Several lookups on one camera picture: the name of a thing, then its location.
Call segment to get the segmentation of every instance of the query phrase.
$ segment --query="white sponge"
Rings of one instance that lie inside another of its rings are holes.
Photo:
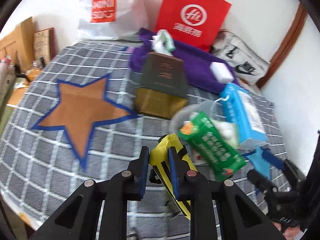
[[[224,63],[212,62],[210,65],[210,70],[215,76],[216,80],[221,84],[227,84],[235,79]]]

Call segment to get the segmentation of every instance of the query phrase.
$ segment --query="white tote bag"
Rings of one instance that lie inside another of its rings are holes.
[[[140,28],[148,27],[143,0],[80,0],[80,40],[138,41]]]
[[[212,54],[233,67],[236,76],[253,86],[268,71],[270,62],[255,53],[236,34],[221,30],[213,43]]]

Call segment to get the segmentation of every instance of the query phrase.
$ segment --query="red shopping bag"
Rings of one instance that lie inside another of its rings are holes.
[[[208,51],[230,6],[225,0],[163,0],[155,32],[166,29],[175,40]]]

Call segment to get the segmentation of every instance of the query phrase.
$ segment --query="black stripe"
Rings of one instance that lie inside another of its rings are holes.
[[[186,208],[188,209],[188,211],[191,213],[191,206],[190,206],[190,204],[189,204],[186,200],[183,200],[182,203],[186,206]]]
[[[182,160],[182,158],[188,153],[187,148],[183,146],[183,148],[178,152],[179,159]]]
[[[160,142],[162,141],[162,139],[163,139],[164,137],[166,137],[166,136],[167,136],[167,134],[161,136],[161,137],[159,138],[159,140],[158,140],[158,143],[160,143]]]
[[[171,191],[169,190],[168,186],[164,183],[164,180],[160,174],[160,171],[158,169],[157,166],[152,166],[154,168],[154,170],[156,171],[156,173],[158,174],[159,178],[162,179],[162,183],[165,186],[165,188],[167,189],[167,192],[169,193],[169,195],[173,198],[173,200],[175,201],[175,203],[177,204],[178,208],[180,209],[181,213],[186,217],[187,214],[183,211],[183,209],[178,205],[177,200],[175,199],[175,197],[171,194]]]
[[[167,166],[167,163],[165,163],[165,161],[161,162],[162,168],[164,169],[165,174],[167,175],[168,179],[171,182],[171,176],[170,176],[170,171],[169,168]]]

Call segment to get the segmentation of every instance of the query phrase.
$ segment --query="yellow strap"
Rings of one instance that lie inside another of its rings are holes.
[[[180,143],[179,138],[175,134],[169,134],[166,137],[164,137],[162,141],[158,144],[158,146],[150,152],[149,163],[156,171],[161,182],[164,184],[167,191],[174,199],[175,203],[181,210],[182,214],[184,214],[185,217],[190,219],[190,201],[180,202],[175,199],[173,190],[172,190],[172,184],[168,177],[168,175],[170,176],[168,149],[172,146],[176,148],[177,152],[179,152],[183,148],[183,145]],[[182,158],[182,160],[188,162],[191,170],[197,171],[196,167],[193,165],[192,161],[190,160],[188,154],[186,154]]]

